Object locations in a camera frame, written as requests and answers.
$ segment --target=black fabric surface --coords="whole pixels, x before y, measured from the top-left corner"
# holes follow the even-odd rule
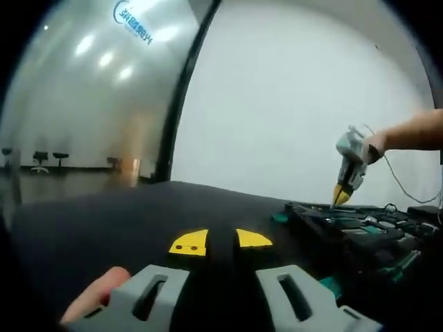
[[[270,220],[283,205],[278,199],[213,187],[160,183],[26,205],[15,216],[11,237],[37,294],[60,317],[107,269],[122,266],[136,274],[149,264],[168,266],[167,252],[176,238],[208,228],[211,269],[219,271],[211,298],[221,304],[233,301],[224,287],[234,282],[236,228],[270,238],[282,265],[297,263],[309,270],[297,243],[288,232],[276,231]]]
[[[8,273],[14,272],[3,283],[6,291],[12,290],[3,300],[11,312],[21,312],[19,304],[28,300],[31,309],[35,308],[31,303],[39,306],[38,311],[33,311],[34,317],[47,308],[49,316],[59,320],[71,301],[112,266],[123,266],[133,275],[149,264],[170,266],[167,252],[172,242],[184,233],[208,228],[211,264],[202,277],[189,283],[194,288],[185,293],[199,294],[181,303],[172,331],[212,328],[207,329],[206,324],[224,329],[246,325],[251,331],[270,331],[266,325],[269,323],[266,305],[260,302],[256,288],[248,284],[250,279],[243,278],[246,282],[243,284],[238,282],[235,229],[256,231],[270,238],[277,266],[297,264],[315,276],[307,253],[298,246],[297,236],[271,222],[270,216],[281,211],[284,203],[278,199],[171,182],[26,205],[13,221],[10,240],[14,252],[8,246],[2,250],[7,254],[7,262],[13,263],[6,264]],[[2,247],[9,241],[6,234],[3,238]],[[395,326],[438,322],[441,310],[437,303],[443,293],[442,240],[438,237],[430,243],[415,277],[396,298],[387,299],[378,294],[379,300],[365,303],[368,311],[389,310],[390,323]],[[11,260],[15,257],[19,264]],[[255,268],[267,267],[255,265]],[[357,302],[359,298],[374,298],[364,291],[360,289],[355,295]],[[43,303],[38,304],[38,297]]]

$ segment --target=gray plastic part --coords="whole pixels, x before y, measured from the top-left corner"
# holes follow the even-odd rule
[[[89,318],[67,324],[70,331],[169,331],[174,307],[189,272],[149,265],[111,292],[108,307]],[[132,312],[137,301],[157,282],[165,282],[154,300],[146,321]]]
[[[271,311],[275,332],[375,332],[382,328],[351,308],[338,308],[333,292],[298,266],[258,270],[256,274]],[[302,309],[291,305],[281,284],[283,280],[291,285]],[[307,317],[299,320],[296,310],[303,310]]]

